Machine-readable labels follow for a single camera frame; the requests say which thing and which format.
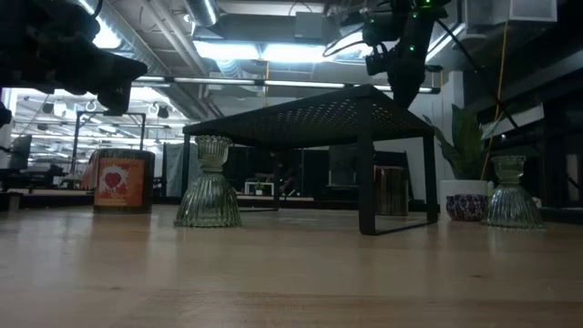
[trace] green plant leaf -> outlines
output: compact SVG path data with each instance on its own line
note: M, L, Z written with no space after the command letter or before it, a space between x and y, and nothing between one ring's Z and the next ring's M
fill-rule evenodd
M467 110L461 110L455 116L455 127L458 138L454 140L454 146L460 153L464 162L473 162L479 159L482 152L482 131L477 122L476 114Z
M464 121L464 112L458 106L452 104L452 140L454 145L460 142L462 136L462 122Z
M447 160L449 164L452 166L452 171L454 172L455 178L460 179L458 178L458 176L463 175L462 171L464 166L462 156L457 151L457 149L447 141L444 133L438 127L433 125L431 119L429 119L425 115L423 115L423 118L425 122L427 122L427 124L434 129L435 137L439 142L439 147L441 147L441 152L444 155L444 159Z

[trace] glass candle holder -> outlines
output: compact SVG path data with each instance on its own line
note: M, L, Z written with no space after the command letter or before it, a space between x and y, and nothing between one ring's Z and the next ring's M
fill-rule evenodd
M520 186L525 160L524 156L492 158L500 184L494 190L482 224L527 230L545 229L537 205Z
M229 138L195 137L199 146L202 174L189 185L182 198L174 225L218 228L241 225L237 193L222 174L229 155Z

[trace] white flower pot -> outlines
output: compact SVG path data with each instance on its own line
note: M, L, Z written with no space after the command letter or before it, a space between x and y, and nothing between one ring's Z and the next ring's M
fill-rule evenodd
M439 209L441 218L450 219L445 204L447 196L457 194L485 195L488 194L488 183L482 180L442 180L439 186Z

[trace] fluorescent light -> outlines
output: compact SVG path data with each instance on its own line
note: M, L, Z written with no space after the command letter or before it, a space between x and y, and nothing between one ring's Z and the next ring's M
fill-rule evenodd
M12 134L12 138L18 138L18 134ZM53 135L32 135L33 138L41 138L41 139L59 139L59 140L75 140L75 136L53 136ZM115 137L90 137L90 136L79 136L79 141L111 141L111 142L121 142L128 145L139 145L139 138L115 138ZM182 139L158 139L160 142L164 143L171 143L171 144L180 144L183 143ZM144 144L155 144L156 139L154 138L144 138Z
M90 14L93 14L95 9L91 7L85 0L78 0L79 3L87 10ZM97 22L101 29L93 40L93 44L97 47L104 49L115 49L121 46L121 39L111 30L109 26L101 19L97 17Z
M343 88L344 83L300 82L300 81L265 81L268 87L318 87Z
M138 82L164 82L164 77L138 77L136 78Z
M100 126L98 126L98 128L99 129L102 129L104 131L107 131L107 132L111 132L111 133L117 133L118 132L118 130L116 128L110 127L110 126L106 126L106 125L100 125Z
M462 33L462 31L464 31L465 29L465 24L462 23L460 24L455 30L452 31L452 33L454 34L454 36L458 36L460 33ZM451 36L447 36L442 42L440 42L439 44L433 43L432 45L429 46L429 49L431 49L429 51L429 53L427 54L427 57L425 58L425 62L430 61L433 57L435 57L435 55L437 55L440 51L442 51L445 46L447 46L450 42L452 42L452 37Z
M209 78L209 77L176 77L178 83L200 83L216 85L254 86L255 81L238 78Z
M170 83L132 82L132 87L171 87Z
M380 91L384 92L393 92L393 88L391 86L374 86Z
M218 60L228 59L257 59L259 51L252 44L228 44L194 41L199 55L205 58Z
M324 46L272 44L265 48L262 58L281 63L321 63Z

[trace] black metal stand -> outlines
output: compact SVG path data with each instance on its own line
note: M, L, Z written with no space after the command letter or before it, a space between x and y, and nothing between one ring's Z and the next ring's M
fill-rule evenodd
M362 234L378 236L422 227L438 220L434 131L413 113L397 108L389 97L372 86L351 87L202 122L185 127L183 132L185 145L190 135L215 135L230 138L236 144L268 151L357 143L358 215ZM373 142L399 138L424 140L427 220L388 231L378 231L374 207ZM184 166L188 166L186 157ZM279 165L274 173L273 210L278 210Z
M376 229L376 213L374 210L374 175L373 175L373 114L371 106L362 106L358 111L358 223L360 232L367 236L379 236L387 233L405 231L436 223L439 219L437 210L437 181L435 176L435 146L434 136L423 137L425 198L427 203L427 221L409 224L386 231Z

